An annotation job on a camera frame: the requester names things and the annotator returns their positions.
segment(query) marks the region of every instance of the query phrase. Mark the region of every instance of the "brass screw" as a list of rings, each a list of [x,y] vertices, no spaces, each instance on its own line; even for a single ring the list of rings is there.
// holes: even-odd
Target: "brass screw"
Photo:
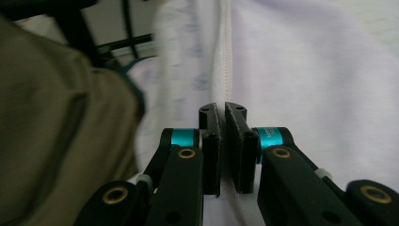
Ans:
[[[103,202],[106,204],[117,204],[126,199],[129,191],[124,186],[114,186],[103,195]]]
[[[374,202],[388,204],[392,202],[391,196],[379,189],[375,186],[361,186],[360,187],[361,194],[363,194],[367,199],[372,200]]]
[[[290,152],[288,152],[287,150],[282,149],[282,148],[273,149],[272,152],[273,152],[273,155],[275,155],[277,157],[282,157],[282,158],[289,158],[291,155]]]
[[[182,149],[178,152],[178,156],[181,158],[192,158],[196,155],[196,152],[191,149]]]

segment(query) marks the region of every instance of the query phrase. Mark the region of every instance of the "khaki pants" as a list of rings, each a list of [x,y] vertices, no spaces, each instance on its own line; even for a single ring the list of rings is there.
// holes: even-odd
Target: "khaki pants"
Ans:
[[[73,225],[136,173],[136,97],[115,73],[0,17],[0,225]]]

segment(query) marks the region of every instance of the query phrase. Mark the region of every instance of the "white fabric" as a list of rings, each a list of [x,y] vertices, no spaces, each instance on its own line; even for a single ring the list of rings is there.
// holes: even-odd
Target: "white fabric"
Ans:
[[[316,0],[173,0],[155,20],[157,58],[130,71],[145,91],[137,135],[145,169],[164,128],[198,127],[198,109],[234,102],[251,127],[283,126],[342,189],[370,179],[399,191],[399,60],[344,9]],[[224,165],[203,225],[264,225],[255,193]]]

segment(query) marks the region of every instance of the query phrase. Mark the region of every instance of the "blue tape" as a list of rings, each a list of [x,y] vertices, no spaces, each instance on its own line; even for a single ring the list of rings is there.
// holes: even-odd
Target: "blue tape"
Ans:
[[[194,146],[194,129],[173,129],[171,145]]]
[[[261,157],[258,159],[258,164],[262,164],[264,150],[273,145],[281,145],[282,136],[277,127],[259,127],[257,129],[262,150]]]

